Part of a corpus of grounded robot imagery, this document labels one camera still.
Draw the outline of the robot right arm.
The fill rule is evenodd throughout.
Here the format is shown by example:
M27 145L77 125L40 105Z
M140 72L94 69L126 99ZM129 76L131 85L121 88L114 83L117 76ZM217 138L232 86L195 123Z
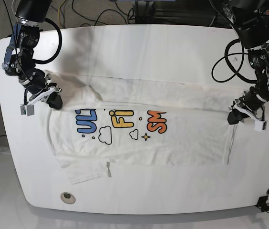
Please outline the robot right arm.
M42 101L50 108L60 110L63 102L61 89L51 83L50 75L37 69L38 64L48 64L58 57L62 48L62 33L58 25L46 17L51 5L50 0L21 0L15 17L18 21L12 25L10 43L5 51L2 68L8 76L16 76L24 87L24 99L21 109L26 112L33 102ZM52 25L58 33L58 47L54 55L47 60L34 59L34 48L40 40L38 23Z

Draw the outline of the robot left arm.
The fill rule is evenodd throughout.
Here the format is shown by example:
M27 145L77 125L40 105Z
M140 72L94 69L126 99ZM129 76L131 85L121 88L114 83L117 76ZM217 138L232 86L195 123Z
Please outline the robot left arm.
M244 91L229 107L228 123L236 125L250 118L265 129L265 116L258 118L257 112L264 111L265 103L269 102L269 0L211 0L210 5L238 36L226 46L223 56L233 72L232 78L238 77L251 84L250 89ZM241 61L248 58L255 80L243 76L229 60L229 50L236 43L241 45Z

